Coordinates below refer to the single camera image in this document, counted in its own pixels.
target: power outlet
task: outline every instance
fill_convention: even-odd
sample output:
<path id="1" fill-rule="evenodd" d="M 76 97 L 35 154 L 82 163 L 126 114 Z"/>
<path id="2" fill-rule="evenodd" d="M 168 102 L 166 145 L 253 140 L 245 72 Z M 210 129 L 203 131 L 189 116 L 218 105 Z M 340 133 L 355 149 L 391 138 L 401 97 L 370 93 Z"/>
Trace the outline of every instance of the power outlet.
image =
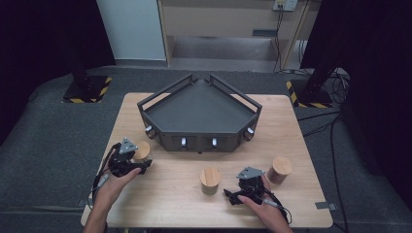
<path id="1" fill-rule="evenodd" d="M 273 4 L 273 11 L 280 11 L 280 6 L 282 6 L 282 10 L 285 12 L 293 12 L 296 9 L 298 0 L 275 0 Z"/>

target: black tray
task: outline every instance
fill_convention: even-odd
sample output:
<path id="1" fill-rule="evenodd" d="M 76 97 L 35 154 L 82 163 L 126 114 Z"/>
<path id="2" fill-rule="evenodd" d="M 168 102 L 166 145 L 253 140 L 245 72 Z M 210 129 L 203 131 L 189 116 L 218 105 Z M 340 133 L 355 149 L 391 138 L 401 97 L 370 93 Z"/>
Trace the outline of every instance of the black tray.
<path id="1" fill-rule="evenodd" d="M 159 95 L 175 89 L 153 103 Z M 230 93 L 237 94 L 252 110 Z M 241 139 L 250 141 L 261 105 L 215 75 L 209 80 L 187 75 L 138 103 L 146 133 L 166 150 L 233 151 Z"/>

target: gray carpet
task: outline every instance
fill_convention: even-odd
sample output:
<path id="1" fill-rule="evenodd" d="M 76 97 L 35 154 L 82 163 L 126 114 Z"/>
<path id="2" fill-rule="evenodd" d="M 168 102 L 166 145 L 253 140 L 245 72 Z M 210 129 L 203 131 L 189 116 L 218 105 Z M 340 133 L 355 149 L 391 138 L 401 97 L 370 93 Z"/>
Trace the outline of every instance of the gray carpet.
<path id="1" fill-rule="evenodd" d="M 99 68 L 92 75 L 113 80 L 98 104 L 63 104 L 69 83 L 65 76 L 44 83 L 32 95 L 14 130 L 0 148 L 0 231 L 81 232 L 81 211 L 44 213 L 33 210 L 5 211 L 6 207 L 61 206 L 76 208 L 88 196 L 100 159 L 106 148 L 124 94 L 154 92 L 192 73 L 199 79 L 216 74 L 248 94 L 288 94 L 286 81 L 301 76 L 252 72 L 192 72 Z M 294 108 L 297 118 L 328 113 L 334 109 Z M 321 116 L 300 122 L 302 133 L 334 119 Z M 334 126 L 333 142 L 337 173 L 350 232 L 412 232 L 412 213 L 384 177 L 369 175 L 340 121 Z M 339 210 L 332 212 L 343 226 L 343 216 L 333 179 L 329 128 L 305 137 L 326 200 Z M 304 232 L 305 229 L 294 229 Z M 310 232 L 341 232 L 311 229 Z"/>

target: black curtain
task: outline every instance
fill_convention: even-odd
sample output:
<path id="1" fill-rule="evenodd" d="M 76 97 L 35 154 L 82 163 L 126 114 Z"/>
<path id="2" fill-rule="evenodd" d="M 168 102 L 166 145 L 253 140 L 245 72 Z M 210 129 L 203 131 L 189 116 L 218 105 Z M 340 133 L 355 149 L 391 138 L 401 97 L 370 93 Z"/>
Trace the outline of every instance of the black curtain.
<path id="1" fill-rule="evenodd" d="M 0 25 L 0 145 L 36 86 L 72 73 L 70 61 L 116 64 L 95 0 L 2 0 Z"/>
<path id="2" fill-rule="evenodd" d="M 350 75 L 343 110 L 360 156 L 378 168 L 412 209 L 412 2 L 324 0 L 301 68 L 333 58 Z M 330 41 L 335 48 L 327 50 Z"/>

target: light wooden cylinder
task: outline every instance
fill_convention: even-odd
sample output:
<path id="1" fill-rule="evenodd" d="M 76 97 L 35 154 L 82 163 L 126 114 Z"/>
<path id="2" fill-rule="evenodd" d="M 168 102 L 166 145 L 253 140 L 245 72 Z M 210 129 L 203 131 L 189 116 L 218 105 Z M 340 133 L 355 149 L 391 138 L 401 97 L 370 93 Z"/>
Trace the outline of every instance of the light wooden cylinder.
<path id="1" fill-rule="evenodd" d="M 283 180 L 292 172 L 292 163 L 283 156 L 277 156 L 273 159 L 272 167 L 267 172 L 267 178 L 272 183 L 282 183 Z"/>
<path id="2" fill-rule="evenodd" d="M 200 174 L 200 181 L 202 182 L 202 192 L 206 195 L 213 195 L 218 191 L 219 183 L 222 175 L 218 169 L 208 167 L 203 169 Z"/>
<path id="3" fill-rule="evenodd" d="M 152 154 L 151 154 L 151 146 L 145 142 L 145 141 L 140 141 L 136 143 L 137 150 L 133 155 L 133 159 L 137 162 L 143 162 L 148 159 L 152 159 Z"/>

